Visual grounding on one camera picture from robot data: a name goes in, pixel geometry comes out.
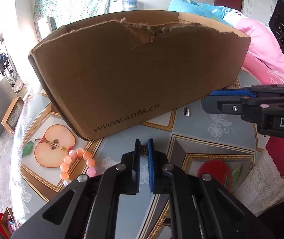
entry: apple illustration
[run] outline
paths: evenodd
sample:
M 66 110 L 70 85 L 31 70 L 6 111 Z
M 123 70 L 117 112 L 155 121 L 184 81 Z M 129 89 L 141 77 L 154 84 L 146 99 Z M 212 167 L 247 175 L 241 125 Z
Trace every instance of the apple illustration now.
M 75 145 L 74 135 L 59 124 L 50 126 L 43 138 L 35 140 L 40 142 L 34 149 L 34 156 L 40 165 L 48 168 L 59 167 Z
M 204 162 L 197 171 L 197 177 L 208 173 L 212 175 L 220 184 L 225 186 L 229 191 L 232 188 L 232 174 L 228 165 L 221 160 L 210 160 Z

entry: orange bead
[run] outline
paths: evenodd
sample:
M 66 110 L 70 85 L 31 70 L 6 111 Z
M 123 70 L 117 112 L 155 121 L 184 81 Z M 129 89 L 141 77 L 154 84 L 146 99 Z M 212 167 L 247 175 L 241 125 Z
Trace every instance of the orange bead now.
M 83 159 L 86 161 L 92 158 L 92 154 L 90 152 L 84 152 Z
M 60 178 L 61 178 L 61 180 L 66 180 L 66 179 L 68 179 L 69 178 L 69 175 L 68 175 L 68 173 L 67 172 L 61 172 L 60 173 Z
M 71 159 L 76 159 L 77 157 L 78 157 L 78 154 L 76 153 L 76 151 L 75 150 L 71 150 L 70 152 L 69 152 L 69 156 L 71 157 Z
M 86 160 L 86 165 L 87 167 L 94 167 L 95 166 L 95 161 L 91 158 L 91 159 L 88 159 Z
M 84 154 L 84 149 L 83 148 L 78 148 L 76 150 L 76 153 L 78 154 L 78 157 L 82 157 Z
M 66 163 L 66 164 L 70 164 L 70 163 L 72 163 L 72 158 L 70 156 L 65 156 L 63 158 L 63 162 Z
M 62 172 L 67 172 L 69 170 L 69 166 L 65 163 L 62 163 L 60 165 L 60 169 L 61 169 Z

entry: blue pillow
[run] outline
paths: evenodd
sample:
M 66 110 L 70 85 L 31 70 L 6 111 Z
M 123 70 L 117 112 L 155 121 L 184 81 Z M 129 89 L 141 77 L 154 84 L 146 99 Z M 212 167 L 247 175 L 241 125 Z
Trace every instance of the blue pillow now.
M 223 12 L 222 8 L 227 8 L 227 7 L 214 6 L 210 4 L 198 4 L 192 0 L 172 0 L 168 7 L 168 10 L 175 12 L 193 13 L 199 16 L 219 21 L 228 26 L 231 26 L 225 20 L 223 20 L 222 17 L 224 17 L 225 13 Z

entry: metal screw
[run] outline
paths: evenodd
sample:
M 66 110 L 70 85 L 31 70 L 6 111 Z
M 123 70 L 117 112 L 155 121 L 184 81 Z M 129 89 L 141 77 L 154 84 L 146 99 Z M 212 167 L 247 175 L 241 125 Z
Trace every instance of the metal screw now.
M 209 182 L 212 179 L 212 176 L 208 173 L 205 173 L 205 174 L 202 175 L 202 179 L 203 179 L 203 181 Z
M 173 170 L 174 165 L 172 164 L 164 164 L 164 170 L 171 171 Z
M 78 182 L 85 182 L 87 179 L 88 177 L 85 174 L 81 174 L 77 178 Z
M 115 167 L 118 171 L 124 171 L 126 168 L 125 164 L 117 164 Z
M 261 104 L 260 107 L 263 108 L 263 109 L 266 109 L 266 108 L 269 107 L 269 105 L 268 104 Z

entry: white towel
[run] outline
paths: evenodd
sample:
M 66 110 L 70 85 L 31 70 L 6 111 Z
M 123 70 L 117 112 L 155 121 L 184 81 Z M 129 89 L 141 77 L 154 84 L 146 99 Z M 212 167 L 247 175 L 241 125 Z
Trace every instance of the white towel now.
M 234 194 L 256 216 L 284 200 L 284 179 L 267 150 Z

